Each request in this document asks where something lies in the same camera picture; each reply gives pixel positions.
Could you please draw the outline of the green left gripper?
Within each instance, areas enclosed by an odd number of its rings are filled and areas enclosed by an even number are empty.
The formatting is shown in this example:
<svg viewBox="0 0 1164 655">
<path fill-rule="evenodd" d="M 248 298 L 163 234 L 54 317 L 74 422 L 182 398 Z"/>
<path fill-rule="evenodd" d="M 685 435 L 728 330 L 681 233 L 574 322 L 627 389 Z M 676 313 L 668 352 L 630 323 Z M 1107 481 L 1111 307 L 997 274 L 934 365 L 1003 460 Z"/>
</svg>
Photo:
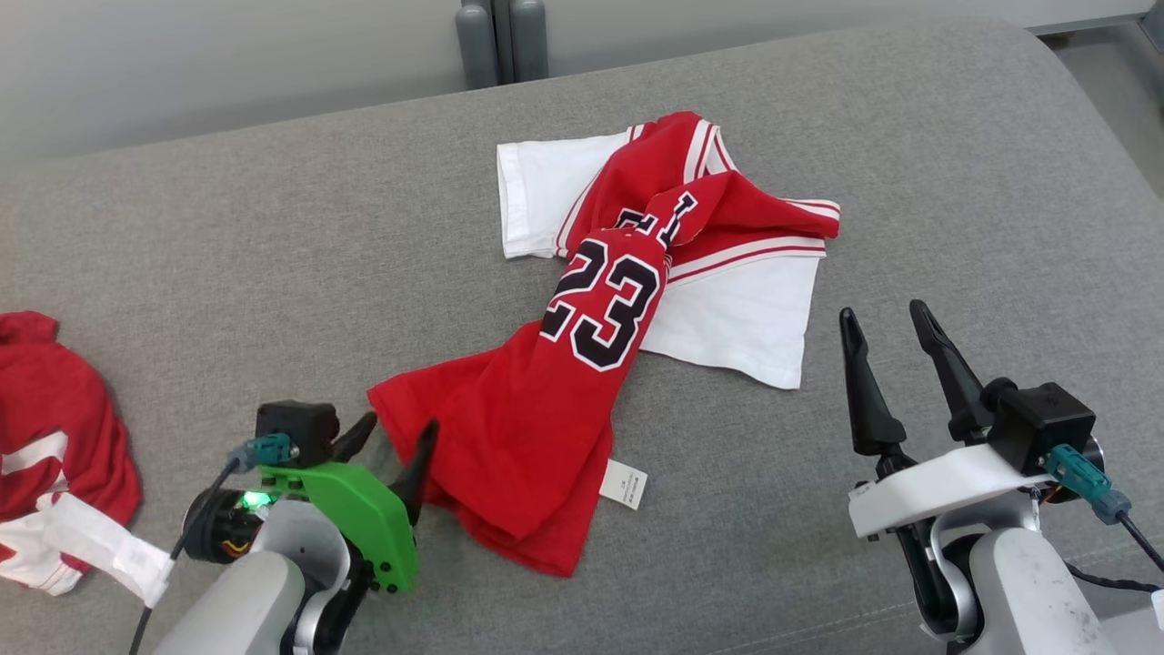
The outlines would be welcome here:
<svg viewBox="0 0 1164 655">
<path fill-rule="evenodd" d="M 391 484 L 349 461 L 365 447 L 377 426 L 368 411 L 331 443 L 331 460 L 312 468 L 261 467 L 257 490 L 205 489 L 184 522 L 186 554 L 201 562 L 232 563 L 257 551 L 261 527 L 284 501 L 306 501 L 336 527 L 354 551 L 353 570 L 372 591 L 410 592 L 418 574 L 416 525 L 436 448 L 439 422 L 430 420 L 416 441 L 416 453 Z"/>
</svg>

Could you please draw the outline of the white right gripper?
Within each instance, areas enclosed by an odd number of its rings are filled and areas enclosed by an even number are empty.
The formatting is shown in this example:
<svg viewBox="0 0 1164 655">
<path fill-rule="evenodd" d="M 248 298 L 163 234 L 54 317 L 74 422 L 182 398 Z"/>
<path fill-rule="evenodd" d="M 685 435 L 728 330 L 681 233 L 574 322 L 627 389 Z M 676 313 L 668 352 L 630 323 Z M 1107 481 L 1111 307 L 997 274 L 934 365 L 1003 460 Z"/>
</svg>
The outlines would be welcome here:
<svg viewBox="0 0 1164 655">
<path fill-rule="evenodd" d="M 889 474 L 849 492 L 849 519 L 857 537 L 868 537 L 938 517 L 945 511 L 964 510 L 979 501 L 1039 482 L 1051 474 L 1021 474 L 987 440 L 994 415 L 980 401 L 981 382 L 947 339 L 947 332 L 928 309 L 927 302 L 913 299 L 909 314 L 920 348 L 931 357 L 947 403 L 949 435 L 961 444 L 943 456 Z M 856 316 L 844 307 L 838 315 L 845 382 L 847 382 L 849 430 L 853 451 L 866 457 L 901 456 L 907 434 L 890 410 L 870 369 L 868 341 Z"/>
</svg>

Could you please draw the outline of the red number 23 jersey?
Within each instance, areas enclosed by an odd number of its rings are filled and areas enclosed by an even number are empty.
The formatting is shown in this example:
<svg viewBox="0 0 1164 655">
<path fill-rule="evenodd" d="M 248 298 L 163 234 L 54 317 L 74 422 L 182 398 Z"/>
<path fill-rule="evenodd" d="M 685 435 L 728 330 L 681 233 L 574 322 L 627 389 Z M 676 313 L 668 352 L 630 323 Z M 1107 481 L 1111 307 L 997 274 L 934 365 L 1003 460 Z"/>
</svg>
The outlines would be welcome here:
<svg viewBox="0 0 1164 655">
<path fill-rule="evenodd" d="M 615 463 L 612 413 L 639 353 L 799 389 L 819 259 L 839 204 L 771 195 L 693 112 L 610 136 L 496 149 L 506 258 L 565 258 L 544 315 L 487 353 L 367 391 L 400 460 L 436 447 L 425 501 L 488 549 L 568 578 Z"/>
</svg>

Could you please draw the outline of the red and white garment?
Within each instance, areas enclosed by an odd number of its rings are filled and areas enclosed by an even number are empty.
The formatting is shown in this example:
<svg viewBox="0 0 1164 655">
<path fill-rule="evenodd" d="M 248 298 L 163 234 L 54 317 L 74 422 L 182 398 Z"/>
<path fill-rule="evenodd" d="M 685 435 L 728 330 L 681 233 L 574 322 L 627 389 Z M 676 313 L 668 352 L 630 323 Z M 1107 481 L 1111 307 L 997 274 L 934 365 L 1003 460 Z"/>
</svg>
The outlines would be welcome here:
<svg viewBox="0 0 1164 655">
<path fill-rule="evenodd" d="M 45 544 L 55 501 L 74 494 L 120 525 L 142 501 L 109 391 L 57 329 L 36 311 L 0 314 L 0 579 L 50 596 L 87 572 Z"/>
</svg>

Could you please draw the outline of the grey partition post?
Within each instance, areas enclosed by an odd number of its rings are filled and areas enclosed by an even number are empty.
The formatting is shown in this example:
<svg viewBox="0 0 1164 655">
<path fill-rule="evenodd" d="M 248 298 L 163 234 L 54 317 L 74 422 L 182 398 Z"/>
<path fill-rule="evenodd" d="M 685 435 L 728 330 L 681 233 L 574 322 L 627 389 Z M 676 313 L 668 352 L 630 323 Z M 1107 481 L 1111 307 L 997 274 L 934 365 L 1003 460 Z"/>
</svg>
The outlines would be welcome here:
<svg viewBox="0 0 1164 655">
<path fill-rule="evenodd" d="M 470 90 L 549 78 L 544 0 L 461 0 L 455 29 Z"/>
</svg>

